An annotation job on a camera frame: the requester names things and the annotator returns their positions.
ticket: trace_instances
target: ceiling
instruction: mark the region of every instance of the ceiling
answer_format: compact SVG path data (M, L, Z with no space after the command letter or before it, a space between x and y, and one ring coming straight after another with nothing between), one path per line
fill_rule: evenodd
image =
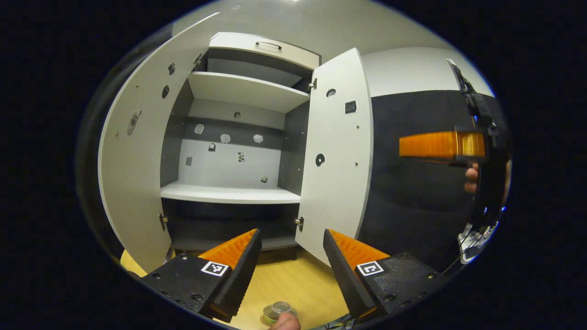
M455 50L419 23L368 0L219 0L178 19L173 34L215 12L210 36L262 35L321 54L322 62L353 47L362 55L412 46Z

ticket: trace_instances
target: drawer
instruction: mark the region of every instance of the drawer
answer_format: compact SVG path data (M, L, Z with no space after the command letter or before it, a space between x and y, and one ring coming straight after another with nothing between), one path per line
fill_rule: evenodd
M219 32L210 39L210 48L235 49L267 55L314 70L320 65L320 56L308 50L255 35Z

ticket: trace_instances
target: white shelf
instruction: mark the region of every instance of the white shelf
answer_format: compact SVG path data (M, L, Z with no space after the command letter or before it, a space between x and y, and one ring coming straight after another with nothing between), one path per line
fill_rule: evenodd
M226 204L293 204L300 197L279 187L223 188L170 183L161 188L161 197L174 200Z
M281 113L308 101L310 95L264 80L227 73L193 72L188 78L195 99L231 102Z

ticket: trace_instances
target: cabinet door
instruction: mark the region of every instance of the cabinet door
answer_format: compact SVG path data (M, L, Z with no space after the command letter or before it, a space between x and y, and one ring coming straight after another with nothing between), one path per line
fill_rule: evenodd
M314 70L296 242L329 265L324 229L356 238L373 160L373 114L363 63L353 48Z
M216 14L178 33L135 69L114 98L102 129L98 182L104 210L120 243L145 272L163 263L171 244L159 219L167 121L194 58L208 49L210 34L205 32Z

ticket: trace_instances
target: floor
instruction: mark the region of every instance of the floor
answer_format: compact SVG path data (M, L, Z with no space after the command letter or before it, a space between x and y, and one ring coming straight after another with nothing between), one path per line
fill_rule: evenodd
M228 325L267 330L260 320L263 308L276 301L286 301L298 310L302 330L323 325L349 312L331 268L302 248L297 248L296 254L297 259L292 260L287 250L261 253L238 314ZM126 252L121 264L137 274L142 271L136 269L138 265Z

